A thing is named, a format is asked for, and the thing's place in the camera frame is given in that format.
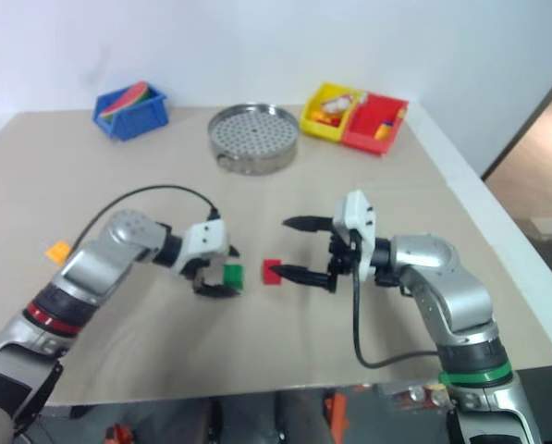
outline metal steamer tray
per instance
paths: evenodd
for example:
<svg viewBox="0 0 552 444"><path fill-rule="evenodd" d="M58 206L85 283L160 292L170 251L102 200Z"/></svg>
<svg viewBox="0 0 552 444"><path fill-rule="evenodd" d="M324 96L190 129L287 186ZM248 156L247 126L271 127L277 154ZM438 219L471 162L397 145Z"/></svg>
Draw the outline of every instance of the metal steamer tray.
<svg viewBox="0 0 552 444"><path fill-rule="evenodd" d="M274 105L234 105L208 125L218 165L246 175L270 174L286 167L296 154L298 121Z"/></svg>

